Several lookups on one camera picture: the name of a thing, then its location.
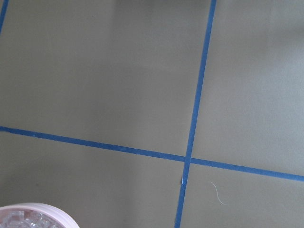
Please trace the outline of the pink bowl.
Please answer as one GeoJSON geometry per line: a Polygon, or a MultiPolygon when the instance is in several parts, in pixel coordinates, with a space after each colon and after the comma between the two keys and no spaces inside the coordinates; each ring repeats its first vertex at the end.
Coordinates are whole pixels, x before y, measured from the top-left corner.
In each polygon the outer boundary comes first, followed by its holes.
{"type": "Polygon", "coordinates": [[[35,212],[43,213],[56,222],[61,224],[63,228],[78,228],[79,225],[76,221],[68,215],[63,210],[56,208],[54,206],[43,204],[43,203],[19,203],[13,204],[9,206],[4,206],[0,208],[0,216],[6,214],[8,211],[11,210],[31,210],[35,212]]]}

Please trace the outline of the clear ice cubes pile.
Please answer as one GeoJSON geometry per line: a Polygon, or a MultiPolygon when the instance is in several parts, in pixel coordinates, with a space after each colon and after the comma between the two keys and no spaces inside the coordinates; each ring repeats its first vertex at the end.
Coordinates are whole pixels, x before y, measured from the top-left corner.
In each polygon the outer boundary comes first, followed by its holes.
{"type": "Polygon", "coordinates": [[[1,228],[62,228],[51,217],[31,210],[11,210],[0,217],[1,228]]]}

